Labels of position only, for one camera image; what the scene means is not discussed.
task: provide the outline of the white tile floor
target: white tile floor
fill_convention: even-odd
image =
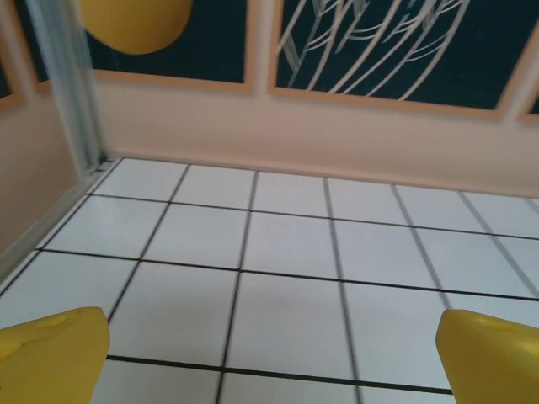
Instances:
[[[0,286],[0,327],[103,307],[94,404],[449,404],[446,307],[539,327],[537,203],[124,159]]]

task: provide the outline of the beige wall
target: beige wall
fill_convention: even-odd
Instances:
[[[120,155],[539,196],[539,126],[516,122],[535,55],[501,121],[265,93],[273,2],[259,0],[256,94],[100,81]]]
[[[1,34],[25,104],[0,112],[0,254],[77,182],[55,101],[35,93],[11,23],[2,0]]]

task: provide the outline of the yellow object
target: yellow object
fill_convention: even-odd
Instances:
[[[88,404],[108,350],[97,307],[0,330],[0,403]]]
[[[159,51],[184,32],[193,0],[78,0],[86,30],[129,55]]]
[[[436,345],[458,404],[539,403],[539,329],[448,310]]]

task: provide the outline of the yellow circle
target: yellow circle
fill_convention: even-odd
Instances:
[[[144,55],[184,32],[193,0],[78,0],[86,30],[108,47]]]

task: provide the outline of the yellow plastic piece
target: yellow plastic piece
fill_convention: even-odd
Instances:
[[[0,403],[88,404],[108,350],[97,307],[0,330]]]
[[[448,310],[436,345],[458,404],[539,403],[539,329]]]

